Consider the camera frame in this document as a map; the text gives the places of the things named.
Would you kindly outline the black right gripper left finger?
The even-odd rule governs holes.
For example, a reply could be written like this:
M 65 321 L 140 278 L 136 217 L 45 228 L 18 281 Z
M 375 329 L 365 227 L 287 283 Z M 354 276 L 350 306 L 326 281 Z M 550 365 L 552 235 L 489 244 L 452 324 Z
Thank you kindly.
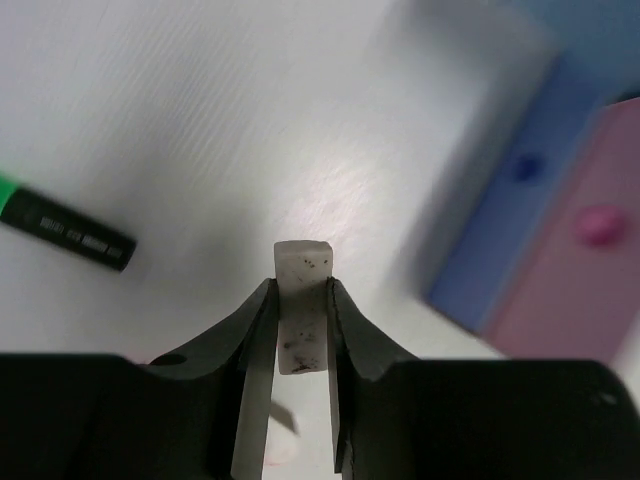
M 258 479 L 278 289 L 151 363 L 107 354 L 1 358 L 5 479 Z

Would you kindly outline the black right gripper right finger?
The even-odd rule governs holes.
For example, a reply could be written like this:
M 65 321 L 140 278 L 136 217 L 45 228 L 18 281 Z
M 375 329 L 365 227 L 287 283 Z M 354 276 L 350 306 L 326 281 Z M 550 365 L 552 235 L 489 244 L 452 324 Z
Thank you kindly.
M 420 359 L 326 284 L 335 471 L 345 479 L 635 479 L 639 414 L 587 360 Z

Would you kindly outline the white eraser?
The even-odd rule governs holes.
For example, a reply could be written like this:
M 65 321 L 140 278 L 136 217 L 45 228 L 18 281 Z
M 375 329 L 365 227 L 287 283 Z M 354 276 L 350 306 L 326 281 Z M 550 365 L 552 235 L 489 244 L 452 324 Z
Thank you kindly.
M 326 288 L 332 277 L 329 243 L 289 240 L 274 244 L 279 293 L 278 367 L 282 375 L 327 369 Z

